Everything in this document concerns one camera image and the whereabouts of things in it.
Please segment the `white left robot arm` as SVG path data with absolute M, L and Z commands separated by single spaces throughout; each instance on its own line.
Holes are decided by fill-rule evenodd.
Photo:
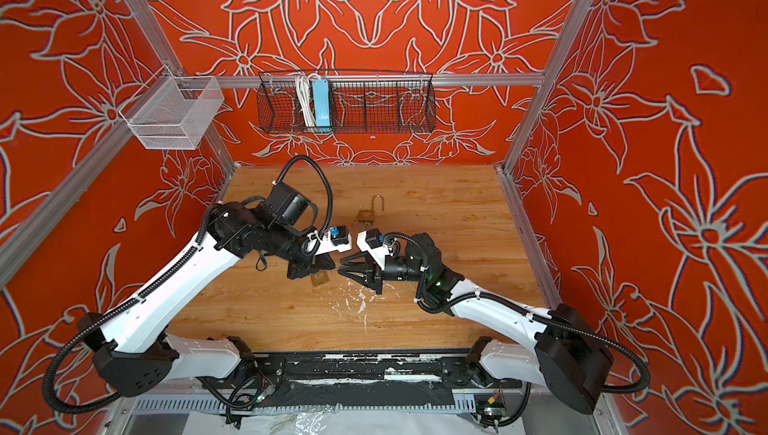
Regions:
M 306 209 L 317 208 L 285 182 L 298 162 L 315 170 L 326 192 L 326 213 L 319 227 L 295 226 Z M 61 414 L 89 413 L 144 394 L 166 380 L 227 379 L 244 369 L 253 354 L 239 338 L 183 339 L 168 334 L 168 324 L 211 281 L 252 252 L 284 260 L 291 280 L 332 269 L 332 257 L 321 251 L 322 240 L 331 231 L 332 197 L 320 165 L 307 155 L 297 155 L 284 165 L 267 197 L 210 205 L 198 231 L 163 269 L 113 309 L 81 320 L 77 334 L 60 348 L 42 377 L 43 400 Z M 91 350 L 99 377 L 113 392 L 74 404 L 58 395 L 56 378 L 80 345 Z

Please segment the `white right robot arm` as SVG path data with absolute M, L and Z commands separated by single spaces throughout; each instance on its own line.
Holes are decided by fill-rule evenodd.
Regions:
M 369 230 L 359 234 L 357 246 L 357 253 L 342 258 L 340 275 L 375 292 L 389 281 L 413 282 L 414 301 L 424 312 L 470 320 L 505 336 L 505 342 L 477 342 L 470 358 L 494 380 L 543 386 L 582 414 L 593 413 L 604 394 L 638 393 L 651 384 L 642 357 L 595 333 L 574 308 L 533 307 L 482 288 L 446 265 L 426 233 Z

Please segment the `large brass padlock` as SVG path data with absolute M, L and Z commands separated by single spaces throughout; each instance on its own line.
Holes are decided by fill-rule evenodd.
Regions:
M 356 215 L 356 221 L 365 226 L 372 226 L 376 220 L 376 203 L 379 202 L 379 211 L 383 212 L 385 208 L 385 198 L 381 194 L 375 194 L 372 196 L 370 206 L 368 208 L 361 208 Z

